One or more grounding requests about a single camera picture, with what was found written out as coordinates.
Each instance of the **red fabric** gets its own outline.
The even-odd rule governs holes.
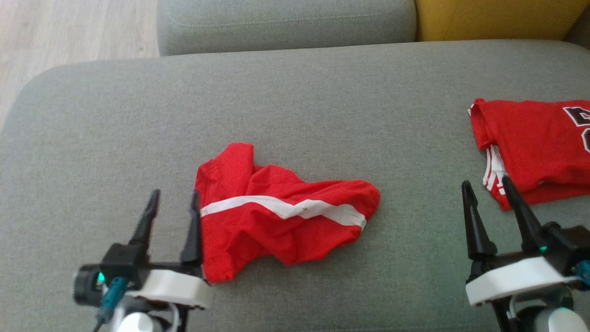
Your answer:
[[[380,193],[370,183],[323,181],[305,183],[294,172],[276,165],[254,165],[254,147],[229,145],[199,167],[195,190],[201,207],[236,196],[273,196],[297,204],[321,200],[334,206],[352,205],[369,220]],[[202,218],[205,276],[211,282],[234,279],[246,263],[273,255],[286,265],[323,259],[332,249],[355,241],[359,226],[343,226],[324,216],[282,219],[257,203],[247,203]]]
[[[508,176],[524,199],[536,204],[590,194],[589,110],[587,100],[476,99],[471,124],[477,147],[484,150],[497,145]],[[508,210],[501,187],[494,183],[490,192]]]

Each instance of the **red jersey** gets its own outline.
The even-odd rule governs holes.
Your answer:
[[[469,113],[487,152],[483,183],[503,210],[504,175],[529,204],[590,194],[590,101],[476,99]]]

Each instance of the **gray fabric upholstery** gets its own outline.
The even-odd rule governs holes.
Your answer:
[[[590,52],[551,41],[460,41],[198,54],[52,69],[0,135],[0,321],[86,331],[73,271],[129,238],[162,189],[152,259],[175,260],[197,167],[234,141],[307,181],[366,179],[382,203],[325,260],[249,264],[215,286],[190,331],[497,331],[470,308],[460,184],[470,180],[501,252],[511,213],[481,185],[467,108],[486,99],[590,99]],[[589,197],[534,206],[590,227]],[[577,298],[587,319],[588,297]]]
[[[590,5],[580,15],[565,40],[590,50]]]
[[[413,0],[160,0],[164,56],[414,41]]]

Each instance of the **wooden floor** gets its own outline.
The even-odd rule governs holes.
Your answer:
[[[22,87],[82,61],[158,56],[157,0],[0,0],[0,129]]]

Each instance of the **clothing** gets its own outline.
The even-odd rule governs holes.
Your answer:
[[[476,99],[469,110],[477,147],[486,150],[483,184],[503,210],[510,176],[529,204],[590,194],[590,102]]]
[[[254,165],[254,147],[229,145],[199,167],[204,272],[231,280],[246,263],[273,255],[286,265],[323,259],[354,242],[379,206],[361,181],[306,183],[291,170]]]

